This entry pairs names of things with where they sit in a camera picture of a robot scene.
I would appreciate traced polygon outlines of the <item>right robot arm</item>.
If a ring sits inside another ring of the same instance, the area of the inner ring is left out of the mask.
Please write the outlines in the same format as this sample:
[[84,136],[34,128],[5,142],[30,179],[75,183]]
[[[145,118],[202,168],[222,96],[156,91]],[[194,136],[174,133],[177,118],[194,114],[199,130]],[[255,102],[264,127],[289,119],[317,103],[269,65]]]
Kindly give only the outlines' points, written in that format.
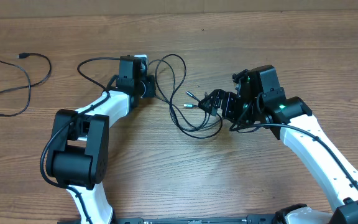
[[329,140],[311,108],[297,96],[285,96],[272,65],[243,70],[232,80],[235,92],[213,90],[198,107],[212,116],[221,110],[233,132],[271,130],[300,158],[332,210],[298,203],[277,211],[272,223],[358,223],[358,170]]

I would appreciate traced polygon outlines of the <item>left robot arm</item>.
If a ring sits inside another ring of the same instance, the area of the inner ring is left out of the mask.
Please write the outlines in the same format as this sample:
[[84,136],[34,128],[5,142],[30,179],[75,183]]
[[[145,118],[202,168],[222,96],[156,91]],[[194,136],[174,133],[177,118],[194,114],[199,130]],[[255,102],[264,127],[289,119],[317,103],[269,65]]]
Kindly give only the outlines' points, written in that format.
[[155,96],[146,55],[117,58],[119,73],[102,87],[101,96],[77,110],[57,111],[52,134],[40,158],[44,180],[72,196],[80,213],[77,223],[115,223],[103,179],[108,168],[109,129],[142,98]]

